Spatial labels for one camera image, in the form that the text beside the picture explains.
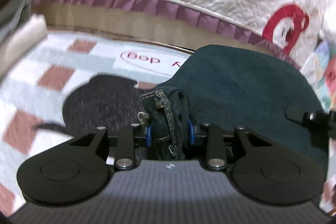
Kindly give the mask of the dark blue denim jeans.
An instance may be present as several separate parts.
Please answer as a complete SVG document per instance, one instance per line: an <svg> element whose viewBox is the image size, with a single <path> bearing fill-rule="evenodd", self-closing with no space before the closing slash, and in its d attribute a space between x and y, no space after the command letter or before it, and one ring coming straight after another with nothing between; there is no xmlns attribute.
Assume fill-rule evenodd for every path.
<svg viewBox="0 0 336 224"><path fill-rule="evenodd" d="M225 46L195 51L175 75L141 96L161 160L183 160L188 119L225 130L246 126L327 169L329 138L288 120L287 108L319 111L321 104L292 65L262 53Z"/></svg>

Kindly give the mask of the checkered Happy dog rug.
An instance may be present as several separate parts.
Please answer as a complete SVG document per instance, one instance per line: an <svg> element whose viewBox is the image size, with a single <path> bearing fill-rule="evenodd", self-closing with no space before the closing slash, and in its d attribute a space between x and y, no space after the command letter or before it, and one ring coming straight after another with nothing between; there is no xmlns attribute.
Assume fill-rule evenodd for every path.
<svg viewBox="0 0 336 224"><path fill-rule="evenodd" d="M115 131L135 122L139 95L188 58L177 48L50 32L1 79L1 212L25 203L16 180L22 162L97 124Z"/></svg>

